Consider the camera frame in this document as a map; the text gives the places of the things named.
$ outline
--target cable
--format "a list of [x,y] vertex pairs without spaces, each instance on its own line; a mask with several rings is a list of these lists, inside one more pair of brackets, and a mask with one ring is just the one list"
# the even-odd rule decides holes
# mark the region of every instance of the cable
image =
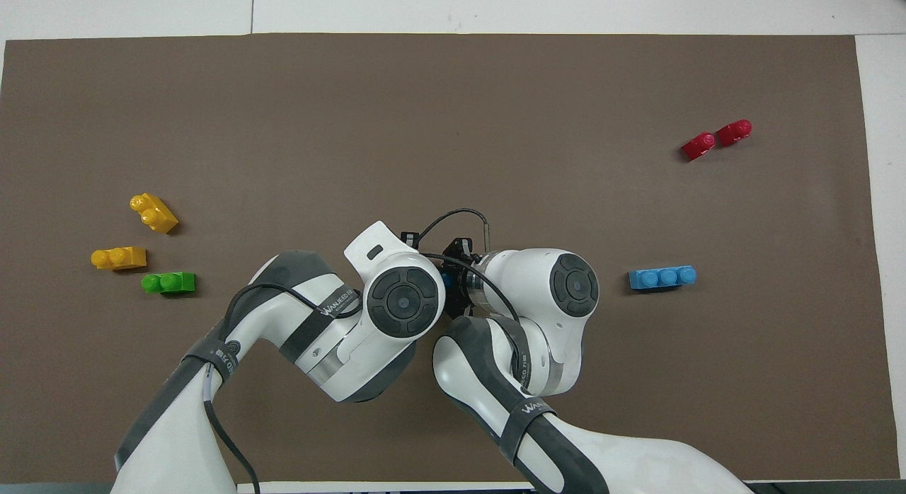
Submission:
[[485,275],[482,272],[478,271],[478,269],[473,268],[473,266],[471,266],[471,265],[467,265],[465,262],[462,262],[460,259],[449,258],[449,256],[446,256],[446,255],[438,255],[438,254],[421,254],[421,255],[426,256],[426,258],[436,258],[436,259],[444,260],[447,262],[453,262],[453,264],[455,264],[455,265],[460,265],[463,268],[466,268],[467,270],[472,271],[476,277],[481,278],[481,281],[485,282],[485,285],[488,285],[488,287],[490,287],[491,290],[493,290],[498,295],[500,300],[504,302],[504,305],[507,307],[507,310],[509,310],[509,313],[511,314],[512,319],[517,323],[519,322],[519,316],[517,316],[517,314],[515,313],[515,310],[512,309],[512,304],[510,304],[510,301],[507,299],[507,297],[505,297],[504,293],[501,292],[500,289],[498,289],[498,287],[496,287],[496,285],[494,285],[494,282],[491,282],[488,279],[488,277],[485,277]]
[[[221,342],[226,342],[227,336],[230,332],[236,329],[236,323],[233,323],[233,310],[236,309],[236,303],[239,302],[239,298],[243,295],[248,294],[249,292],[255,289],[277,289],[286,294],[290,294],[291,297],[301,301],[305,306],[311,308],[311,310],[317,310],[317,304],[311,303],[311,300],[308,300],[304,295],[299,294],[297,291],[290,287],[286,287],[281,284],[270,284],[269,282],[260,282],[260,284],[246,285],[245,287],[239,289],[239,291],[233,296],[233,299],[230,300],[229,306],[226,308],[226,313],[224,314],[223,327],[220,329],[220,340]],[[356,293],[356,297],[359,298],[359,301],[362,301],[362,292],[358,289],[352,289]],[[345,317],[354,316],[362,309],[362,304],[354,308],[353,310],[344,311],[341,314],[338,314],[336,319],[343,319]],[[261,486],[258,485],[258,475],[255,474],[255,469],[252,467],[252,464],[246,459],[246,456],[239,451],[239,447],[236,446],[236,443],[233,442],[227,435],[227,431],[224,430],[223,426],[220,424],[220,420],[217,419],[217,414],[214,414],[214,404],[213,404],[213,395],[211,394],[212,386],[212,375],[211,375],[211,364],[207,364],[207,371],[205,374],[205,383],[202,389],[202,401],[205,405],[205,414],[207,414],[207,421],[211,424],[211,427],[214,428],[214,431],[217,433],[217,436],[220,436],[220,440],[224,442],[229,451],[233,453],[233,456],[236,457],[236,460],[242,464],[242,467],[246,469],[249,477],[252,478],[252,485],[255,487],[255,494],[261,494]]]
[[[291,295],[291,297],[294,297],[295,299],[301,301],[305,306],[311,308],[311,310],[318,309],[317,304],[311,303],[310,299],[308,299],[307,297],[304,297],[304,295],[299,294],[294,289],[292,289],[290,287],[286,287],[286,285],[271,284],[271,282],[260,282],[260,284],[246,285],[245,287],[239,289],[239,292],[237,292],[236,295],[233,296],[233,299],[230,300],[229,306],[226,307],[227,310],[226,310],[226,313],[224,314],[224,325],[223,325],[223,328],[220,329],[221,342],[226,342],[227,336],[229,336],[230,332],[232,332],[234,329],[236,329],[236,323],[232,323],[232,319],[233,319],[233,310],[236,309],[236,304],[239,302],[239,298],[243,297],[247,293],[251,292],[253,289],[277,289],[277,290],[285,292],[286,294]],[[362,301],[362,292],[359,291],[358,289],[352,289],[352,290],[355,291],[357,297],[359,298],[359,301]],[[360,307],[361,306],[359,305],[356,308],[354,308],[353,310],[344,311],[342,314],[338,314],[336,316],[336,319],[344,319],[346,317],[354,316],[356,311],[360,310]]]
[[211,424],[211,427],[214,427],[214,432],[220,436],[220,440],[224,442],[230,452],[233,452],[233,456],[236,457],[236,460],[242,464],[242,467],[246,469],[249,477],[252,478],[252,485],[255,487],[255,494],[261,494],[261,486],[258,484],[258,475],[255,474],[255,468],[252,467],[252,464],[246,459],[246,456],[239,451],[239,447],[236,446],[236,443],[233,440],[229,439],[227,431],[224,430],[223,426],[220,424],[220,420],[217,419],[216,414],[214,414],[214,404],[211,401],[211,364],[207,364],[207,372],[205,372],[205,386],[202,390],[202,400],[205,403],[205,414],[207,414],[207,421]]
[[415,240],[413,240],[412,248],[418,250],[418,242],[421,241],[422,237],[426,236],[427,233],[430,232],[431,229],[434,229],[434,226],[439,224],[441,221],[443,221],[447,217],[453,216],[453,214],[456,213],[472,213],[479,217],[479,219],[481,219],[481,222],[485,224],[485,252],[491,251],[491,227],[488,225],[488,219],[485,218],[484,214],[481,214],[470,207],[460,207],[459,209],[453,209],[452,211],[449,211],[449,213],[444,214],[444,216],[439,217],[439,219],[432,221],[431,225],[425,227],[425,230],[422,230],[421,234],[418,235]]

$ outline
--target yellow lego brick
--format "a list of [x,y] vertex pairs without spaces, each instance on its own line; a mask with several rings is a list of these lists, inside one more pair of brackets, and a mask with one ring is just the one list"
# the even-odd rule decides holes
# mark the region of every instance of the yellow lego brick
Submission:
[[154,232],[167,234],[179,220],[173,216],[167,206],[150,193],[136,195],[129,201],[129,207],[142,216],[142,223],[151,227]]
[[124,246],[124,248],[111,248],[109,250],[94,250],[91,254],[91,264],[98,269],[132,269],[147,265],[145,262],[145,249],[139,246]]

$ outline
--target green lego brick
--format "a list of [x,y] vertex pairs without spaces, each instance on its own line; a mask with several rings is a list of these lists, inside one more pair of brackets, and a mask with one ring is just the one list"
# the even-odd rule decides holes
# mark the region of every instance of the green lego brick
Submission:
[[148,294],[179,294],[195,291],[194,272],[163,272],[160,275],[145,275],[142,278],[142,288]]

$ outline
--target red lego brick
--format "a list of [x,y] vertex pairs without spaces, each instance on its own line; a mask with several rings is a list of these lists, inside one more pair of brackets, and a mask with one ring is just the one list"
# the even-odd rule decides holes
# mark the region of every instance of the red lego brick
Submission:
[[693,161],[693,159],[699,158],[699,156],[711,150],[716,143],[718,142],[714,139],[714,135],[705,132],[689,140],[689,143],[684,145],[682,149],[686,152],[686,156],[689,157],[689,161]]
[[725,147],[731,146],[751,134],[752,123],[745,119],[729,123],[727,126],[718,130],[718,138],[721,139],[721,143]]

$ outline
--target white robot link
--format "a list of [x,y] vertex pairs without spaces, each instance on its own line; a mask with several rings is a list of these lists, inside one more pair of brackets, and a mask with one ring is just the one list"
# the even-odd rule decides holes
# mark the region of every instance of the white robot link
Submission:
[[[116,453],[111,494],[236,493],[214,432],[260,492],[212,406],[253,343],[274,343],[334,401],[366,401],[398,378],[445,308],[459,316],[434,348],[437,383],[538,492],[751,492],[682,443],[599,434],[557,418],[538,396],[575,383],[583,327],[597,306],[595,273],[563,250],[479,256],[466,241],[445,251],[456,255],[422,255],[376,222],[344,251],[361,292],[317,254],[270,259],[133,423]],[[428,258],[444,264],[439,270]],[[474,306],[489,317],[465,316]]]

